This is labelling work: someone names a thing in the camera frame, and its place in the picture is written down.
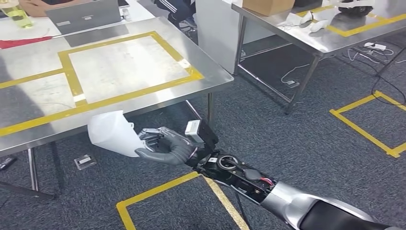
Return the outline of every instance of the white plastic cup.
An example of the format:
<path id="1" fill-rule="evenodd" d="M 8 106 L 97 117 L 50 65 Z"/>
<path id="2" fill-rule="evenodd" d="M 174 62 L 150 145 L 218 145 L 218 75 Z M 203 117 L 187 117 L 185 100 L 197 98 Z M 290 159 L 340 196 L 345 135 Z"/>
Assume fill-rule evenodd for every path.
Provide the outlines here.
<path id="1" fill-rule="evenodd" d="M 138 148 L 145 148 L 123 111 L 113 111 L 93 116 L 88 124 L 88 133 L 93 145 L 120 153 L 127 157 L 139 157 Z"/>

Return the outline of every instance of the cardboard box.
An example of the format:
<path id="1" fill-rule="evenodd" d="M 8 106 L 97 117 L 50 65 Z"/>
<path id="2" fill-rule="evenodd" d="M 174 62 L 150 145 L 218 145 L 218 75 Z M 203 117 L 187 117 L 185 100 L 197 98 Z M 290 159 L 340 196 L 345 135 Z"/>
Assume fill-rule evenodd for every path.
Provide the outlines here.
<path id="1" fill-rule="evenodd" d="M 292 9 L 295 0 L 243 0 L 242 7 L 270 16 Z"/>

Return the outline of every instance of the yellow liquid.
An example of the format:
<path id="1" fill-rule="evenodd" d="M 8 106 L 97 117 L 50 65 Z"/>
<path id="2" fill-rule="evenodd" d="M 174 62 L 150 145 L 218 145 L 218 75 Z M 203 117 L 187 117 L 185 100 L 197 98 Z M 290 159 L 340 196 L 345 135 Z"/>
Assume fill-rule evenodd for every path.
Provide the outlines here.
<path id="1" fill-rule="evenodd" d="M 33 25 L 31 20 L 28 18 L 25 11 L 21 8 L 20 5 L 9 7 L 9 8 L 2 8 L 4 14 L 11 17 L 15 23 L 22 28 L 28 28 Z"/>

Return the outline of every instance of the metal table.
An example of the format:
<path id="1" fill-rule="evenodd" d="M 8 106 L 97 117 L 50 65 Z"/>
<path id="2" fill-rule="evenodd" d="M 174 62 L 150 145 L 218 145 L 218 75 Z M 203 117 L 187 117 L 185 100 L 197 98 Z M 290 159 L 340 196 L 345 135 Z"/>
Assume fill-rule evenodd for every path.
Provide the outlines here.
<path id="1" fill-rule="evenodd" d="M 213 92 L 232 81 L 162 17 L 0 50 L 0 156 L 28 150 L 33 189 L 0 188 L 52 198 L 38 192 L 33 147 L 86 130 L 93 115 L 208 94 L 213 125 Z"/>
<path id="2" fill-rule="evenodd" d="M 406 5 L 404 4 L 404 0 L 377 0 L 374 10 L 368 16 L 362 18 L 347 17 L 338 11 L 338 7 L 331 6 L 328 0 L 324 0 L 321 7 L 312 9 L 315 18 L 314 22 L 330 20 L 331 24 L 327 29 L 322 29 L 316 33 L 310 33 L 309 26 L 286 28 L 286 24 L 288 24 L 286 21 L 287 18 L 304 16 L 306 13 L 300 12 L 301 9 L 298 8 L 292 10 L 294 13 L 300 12 L 297 14 L 283 12 L 268 17 L 242 8 L 242 0 L 237 0 L 232 4 L 232 9 L 240 14 L 236 69 L 240 68 L 245 71 L 288 102 L 289 105 L 286 109 L 287 114 L 292 111 L 321 59 L 341 52 L 349 47 L 356 46 L 357 44 L 364 43 L 367 40 L 390 35 L 406 29 Z M 282 37 L 287 43 L 241 57 L 247 19 L 255 21 L 264 28 Z M 290 44 L 298 46 L 314 56 L 309 71 L 299 87 L 297 87 L 292 98 L 285 96 L 261 80 L 258 76 L 255 76 L 255 74 L 244 68 L 240 63 L 242 59 Z"/>

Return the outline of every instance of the red cloth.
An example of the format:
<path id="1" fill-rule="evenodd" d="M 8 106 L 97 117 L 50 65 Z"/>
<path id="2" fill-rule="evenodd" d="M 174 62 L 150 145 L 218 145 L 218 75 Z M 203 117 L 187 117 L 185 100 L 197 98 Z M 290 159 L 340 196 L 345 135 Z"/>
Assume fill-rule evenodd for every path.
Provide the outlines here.
<path id="1" fill-rule="evenodd" d="M 46 41 L 51 38 L 52 38 L 52 36 L 33 38 L 33 39 L 23 39 L 23 40 L 11 40 L 11 41 L 0 40 L 0 48 L 7 49 L 7 48 L 15 47 L 15 46 L 22 46 L 22 45 L 26 45 L 26 44 L 35 43 L 35 42 Z"/>

